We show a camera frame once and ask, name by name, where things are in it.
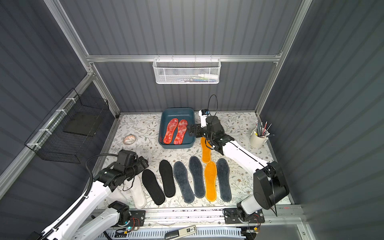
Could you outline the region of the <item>red patterned insole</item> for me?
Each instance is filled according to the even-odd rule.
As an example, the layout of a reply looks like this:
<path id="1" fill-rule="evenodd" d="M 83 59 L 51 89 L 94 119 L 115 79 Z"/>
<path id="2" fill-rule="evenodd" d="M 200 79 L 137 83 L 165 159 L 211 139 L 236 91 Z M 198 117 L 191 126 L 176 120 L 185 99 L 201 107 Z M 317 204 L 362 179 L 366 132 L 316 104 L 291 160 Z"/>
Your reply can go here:
<path id="1" fill-rule="evenodd" d="M 174 145 L 181 145 L 184 140 L 184 136 L 187 131 L 188 121 L 187 120 L 180 120 L 178 123 L 178 132 L 174 139 Z"/>
<path id="2" fill-rule="evenodd" d="M 166 129 L 166 133 L 165 133 L 165 136 L 163 139 L 163 142 L 165 144 L 170 144 L 172 142 L 173 134 L 174 134 L 178 124 L 179 124 L 179 120 L 177 118 L 173 118 L 169 121 L 169 123 L 167 125 L 167 129 Z"/>

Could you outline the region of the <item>black insole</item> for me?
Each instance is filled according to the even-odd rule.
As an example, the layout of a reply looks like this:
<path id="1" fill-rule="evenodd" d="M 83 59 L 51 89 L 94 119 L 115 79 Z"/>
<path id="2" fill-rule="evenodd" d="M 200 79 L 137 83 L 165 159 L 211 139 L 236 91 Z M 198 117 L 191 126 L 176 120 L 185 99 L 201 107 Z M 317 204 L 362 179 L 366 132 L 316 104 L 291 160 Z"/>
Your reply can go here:
<path id="1" fill-rule="evenodd" d="M 159 172 L 162 177 L 165 196 L 172 198 L 176 194 L 176 187 L 171 164 L 167 160 L 162 160 L 159 164 Z"/>
<path id="2" fill-rule="evenodd" d="M 145 169 L 142 173 L 142 182 L 150 197 L 157 206 L 162 205 L 165 202 L 165 194 L 160 188 L 155 174 L 148 169 Z"/>

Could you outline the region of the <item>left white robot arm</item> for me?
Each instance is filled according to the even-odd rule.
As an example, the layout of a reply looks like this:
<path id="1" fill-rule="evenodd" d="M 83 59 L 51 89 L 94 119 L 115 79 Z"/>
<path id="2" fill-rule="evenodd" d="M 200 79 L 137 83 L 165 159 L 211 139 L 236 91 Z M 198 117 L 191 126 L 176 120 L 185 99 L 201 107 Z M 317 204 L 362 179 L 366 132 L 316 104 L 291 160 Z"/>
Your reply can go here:
<path id="1" fill-rule="evenodd" d="M 32 232 L 29 240 L 93 240 L 107 229 L 118 226 L 126 232 L 143 225 L 144 218 L 132 215 L 127 204 L 113 199 L 108 208 L 84 225 L 84 221 L 107 197 L 118 190 L 125 181 L 134 181 L 149 163 L 135 152 L 121 150 L 117 161 L 100 170 L 96 175 L 88 171 L 90 181 L 85 192 L 52 224 L 42 232 Z"/>

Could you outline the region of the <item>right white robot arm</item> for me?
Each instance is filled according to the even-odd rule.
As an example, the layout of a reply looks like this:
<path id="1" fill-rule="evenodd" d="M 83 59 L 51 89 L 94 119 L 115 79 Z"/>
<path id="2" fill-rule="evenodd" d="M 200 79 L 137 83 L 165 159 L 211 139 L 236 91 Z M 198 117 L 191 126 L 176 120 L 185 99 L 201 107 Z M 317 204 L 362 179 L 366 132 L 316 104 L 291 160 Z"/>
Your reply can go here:
<path id="1" fill-rule="evenodd" d="M 267 162 L 243 148 L 233 137 L 225 133 L 217 116 L 209 110 L 199 112 L 201 122 L 187 127 L 190 136 L 208 140 L 209 149 L 232 159 L 253 180 L 253 193 L 238 203 L 240 213 L 251 215 L 261 209 L 269 210 L 289 195 L 290 190 L 281 166 Z"/>

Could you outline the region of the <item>teal plastic storage box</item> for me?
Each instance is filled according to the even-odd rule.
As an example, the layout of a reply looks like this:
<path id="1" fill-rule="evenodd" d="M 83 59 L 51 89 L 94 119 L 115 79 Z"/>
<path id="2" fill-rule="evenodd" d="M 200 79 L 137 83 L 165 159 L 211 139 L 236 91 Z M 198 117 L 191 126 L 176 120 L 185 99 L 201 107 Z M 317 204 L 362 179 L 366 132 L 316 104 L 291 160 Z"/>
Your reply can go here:
<path id="1" fill-rule="evenodd" d="M 188 125 L 195 124 L 195 113 L 192 108 L 169 108 L 166 109 L 162 112 L 161 116 L 161 122 L 160 122 L 160 130 L 159 130 L 159 144 L 164 148 L 164 149 L 187 149 L 191 148 L 195 142 L 194 137 L 190 137 L 189 134 L 186 131 L 186 134 L 184 136 L 183 143 L 181 145 L 174 145 L 174 139 L 177 135 L 177 128 L 173 134 L 173 139 L 170 144 L 165 144 L 163 142 L 167 125 L 169 121 L 173 118 L 177 118 L 179 121 L 180 120 L 187 120 Z"/>

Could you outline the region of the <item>yellow fleece insole upper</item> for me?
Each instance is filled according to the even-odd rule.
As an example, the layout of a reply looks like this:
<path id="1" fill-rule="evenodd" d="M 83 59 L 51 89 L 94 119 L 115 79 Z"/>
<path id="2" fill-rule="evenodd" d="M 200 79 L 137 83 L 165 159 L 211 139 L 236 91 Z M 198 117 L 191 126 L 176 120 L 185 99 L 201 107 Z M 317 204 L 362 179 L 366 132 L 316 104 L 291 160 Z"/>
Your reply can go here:
<path id="1" fill-rule="evenodd" d="M 210 142 L 201 137 L 201 147 L 202 147 L 202 162 L 208 164 L 211 161 L 211 145 Z"/>

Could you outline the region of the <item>patterned tape roll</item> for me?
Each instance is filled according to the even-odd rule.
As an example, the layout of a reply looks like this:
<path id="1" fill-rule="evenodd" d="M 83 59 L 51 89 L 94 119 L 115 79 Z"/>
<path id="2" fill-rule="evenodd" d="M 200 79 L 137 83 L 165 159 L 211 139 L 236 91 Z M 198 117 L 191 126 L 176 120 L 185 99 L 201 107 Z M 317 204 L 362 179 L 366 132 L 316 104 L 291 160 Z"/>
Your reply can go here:
<path id="1" fill-rule="evenodd" d="M 126 146 L 134 145 L 137 142 L 137 136 L 130 134 L 123 139 L 123 144 Z"/>

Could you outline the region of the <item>white insole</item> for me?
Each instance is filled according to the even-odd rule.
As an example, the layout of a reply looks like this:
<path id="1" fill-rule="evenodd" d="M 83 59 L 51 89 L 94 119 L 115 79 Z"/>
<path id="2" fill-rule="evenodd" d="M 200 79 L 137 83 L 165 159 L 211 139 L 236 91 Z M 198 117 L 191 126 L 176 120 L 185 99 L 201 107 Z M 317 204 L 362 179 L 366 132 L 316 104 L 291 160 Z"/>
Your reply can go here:
<path id="1" fill-rule="evenodd" d="M 110 205 L 115 201 L 121 202 L 125 205 L 128 205 L 128 200 L 125 198 L 125 196 L 121 193 L 119 189 L 115 189 L 107 198 L 107 203 Z"/>
<path id="2" fill-rule="evenodd" d="M 147 200 L 138 175 L 131 180 L 124 181 L 123 191 L 131 193 L 136 209 L 143 209 L 146 206 Z"/>

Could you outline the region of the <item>dark grey fleece insole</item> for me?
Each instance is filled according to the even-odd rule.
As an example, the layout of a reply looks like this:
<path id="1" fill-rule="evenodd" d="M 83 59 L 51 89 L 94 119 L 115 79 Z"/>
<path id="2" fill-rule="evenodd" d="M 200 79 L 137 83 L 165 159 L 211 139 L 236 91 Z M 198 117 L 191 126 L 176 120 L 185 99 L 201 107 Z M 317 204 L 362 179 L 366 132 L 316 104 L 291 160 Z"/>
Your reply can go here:
<path id="1" fill-rule="evenodd" d="M 230 202 L 232 200 L 232 192 L 229 182 L 230 168 L 225 159 L 219 159 L 217 161 L 217 174 L 221 199 L 224 202 Z"/>
<path id="2" fill-rule="evenodd" d="M 174 164 L 174 178 L 180 187 L 185 203 L 191 204 L 195 200 L 195 195 L 188 180 L 187 169 L 180 161 L 177 161 Z"/>
<path id="3" fill-rule="evenodd" d="M 203 178 L 203 166 L 198 157 L 192 156 L 189 160 L 189 169 L 194 181 L 195 196 L 199 199 L 205 197 L 206 190 Z"/>

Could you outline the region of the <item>yellow fleece insole lower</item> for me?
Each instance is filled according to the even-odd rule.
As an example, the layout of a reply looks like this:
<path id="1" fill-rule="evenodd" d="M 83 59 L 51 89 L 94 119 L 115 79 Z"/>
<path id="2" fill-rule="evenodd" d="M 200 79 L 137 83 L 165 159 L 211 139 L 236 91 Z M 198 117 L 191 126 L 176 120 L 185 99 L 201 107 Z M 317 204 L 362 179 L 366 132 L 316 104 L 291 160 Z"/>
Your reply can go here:
<path id="1" fill-rule="evenodd" d="M 216 192 L 216 177 L 217 167 L 214 162 L 207 163 L 204 170 L 205 182 L 206 182 L 206 199 L 209 202 L 214 202 L 217 199 Z"/>

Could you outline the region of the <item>white pen cup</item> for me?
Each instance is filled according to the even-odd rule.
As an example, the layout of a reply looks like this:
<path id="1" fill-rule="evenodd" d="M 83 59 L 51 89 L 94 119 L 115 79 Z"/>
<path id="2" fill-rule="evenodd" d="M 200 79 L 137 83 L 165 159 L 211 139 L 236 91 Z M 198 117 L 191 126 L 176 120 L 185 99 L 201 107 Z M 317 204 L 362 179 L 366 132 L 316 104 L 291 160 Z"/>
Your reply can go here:
<path id="1" fill-rule="evenodd" d="M 256 120 L 256 127 L 252 130 L 250 136 L 250 143 L 255 148 L 261 148 L 263 144 L 271 137 L 274 137 L 274 134 L 269 132 L 271 125 L 268 125 L 266 122 L 263 124 L 260 120 Z"/>

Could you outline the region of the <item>white tube in basket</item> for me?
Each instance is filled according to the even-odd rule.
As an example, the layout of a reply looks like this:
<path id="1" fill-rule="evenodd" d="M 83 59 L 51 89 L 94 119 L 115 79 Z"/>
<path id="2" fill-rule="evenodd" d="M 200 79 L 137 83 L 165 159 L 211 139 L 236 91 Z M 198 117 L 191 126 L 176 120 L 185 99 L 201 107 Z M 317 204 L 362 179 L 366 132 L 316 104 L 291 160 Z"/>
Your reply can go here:
<path id="1" fill-rule="evenodd" d="M 204 79 L 207 81 L 218 81 L 219 80 L 219 75 L 215 74 L 198 74 L 198 78 Z"/>

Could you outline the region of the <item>grey handheld device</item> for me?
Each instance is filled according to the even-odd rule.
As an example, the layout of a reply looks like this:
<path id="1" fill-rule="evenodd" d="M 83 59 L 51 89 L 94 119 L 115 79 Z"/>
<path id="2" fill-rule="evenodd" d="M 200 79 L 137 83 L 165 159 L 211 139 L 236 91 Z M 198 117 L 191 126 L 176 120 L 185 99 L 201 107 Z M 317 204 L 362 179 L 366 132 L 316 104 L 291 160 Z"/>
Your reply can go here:
<path id="1" fill-rule="evenodd" d="M 189 226 L 186 228 L 178 229 L 178 230 L 173 230 L 170 232 L 167 232 L 164 236 L 165 240 L 177 240 L 180 238 L 184 238 L 186 236 L 190 236 L 197 233 L 197 228 L 195 225 Z"/>

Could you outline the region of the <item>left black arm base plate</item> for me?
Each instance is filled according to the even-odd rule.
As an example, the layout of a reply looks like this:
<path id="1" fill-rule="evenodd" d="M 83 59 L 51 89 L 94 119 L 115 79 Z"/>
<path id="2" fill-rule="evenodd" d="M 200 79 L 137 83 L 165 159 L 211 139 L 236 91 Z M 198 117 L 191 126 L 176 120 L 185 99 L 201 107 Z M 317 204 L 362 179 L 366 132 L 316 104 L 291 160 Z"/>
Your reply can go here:
<path id="1" fill-rule="evenodd" d="M 118 221 L 113 224 L 111 228 L 117 227 L 143 227 L 145 222 L 146 211 L 136 210 L 136 211 L 126 211 L 123 214 L 118 213 Z"/>

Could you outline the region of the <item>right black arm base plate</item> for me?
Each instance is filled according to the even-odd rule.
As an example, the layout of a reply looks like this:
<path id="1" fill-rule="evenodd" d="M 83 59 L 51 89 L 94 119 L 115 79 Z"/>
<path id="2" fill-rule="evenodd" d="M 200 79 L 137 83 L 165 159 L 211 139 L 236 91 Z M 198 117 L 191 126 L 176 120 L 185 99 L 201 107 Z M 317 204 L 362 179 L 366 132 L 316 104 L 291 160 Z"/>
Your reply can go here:
<path id="1" fill-rule="evenodd" d="M 222 210 L 224 215 L 225 224 L 256 224 L 260 225 L 265 223 L 265 218 L 262 210 L 256 211 L 252 214 L 247 214 L 243 210 L 237 208 L 224 208 Z"/>

